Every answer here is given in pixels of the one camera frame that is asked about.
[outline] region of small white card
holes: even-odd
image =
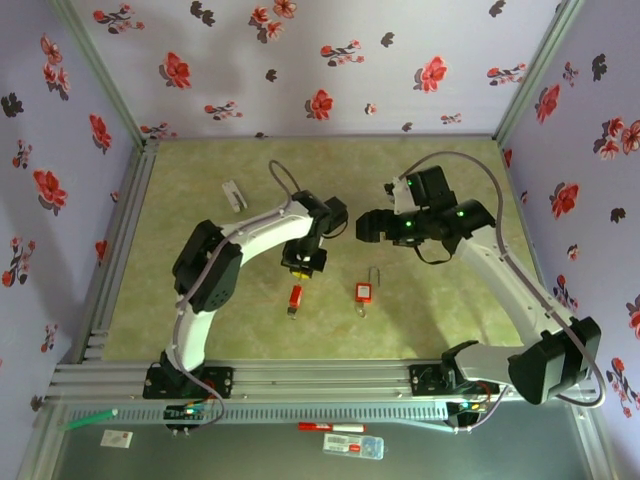
[[[102,435],[101,447],[129,448],[133,432],[121,432],[118,430],[105,430]]]

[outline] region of purple wall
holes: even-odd
[[[32,397],[78,328],[133,143],[44,0],[1,11],[0,476],[10,480]]]
[[[506,158],[546,284],[603,330],[601,413],[620,478],[640,478],[640,14],[585,3]]]

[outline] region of red marker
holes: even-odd
[[[347,432],[364,433],[366,425],[361,423],[298,423],[298,430],[303,432]]]

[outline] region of green pen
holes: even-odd
[[[106,410],[104,412],[96,413],[94,415],[89,415],[79,420],[74,420],[73,422],[69,422],[66,425],[63,425],[62,429],[74,430],[76,428],[85,427],[87,425],[92,425],[94,423],[100,423],[104,420],[109,420],[110,418],[113,418],[116,415],[118,415],[117,408],[114,408],[112,410]]]

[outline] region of floral wallpaper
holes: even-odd
[[[146,138],[493,134],[559,3],[66,1]]]
[[[0,8],[0,476],[13,480],[108,255],[133,143],[45,2]]]
[[[602,328],[598,414],[621,479],[640,478],[637,18],[634,0],[585,2],[504,145],[546,285]]]

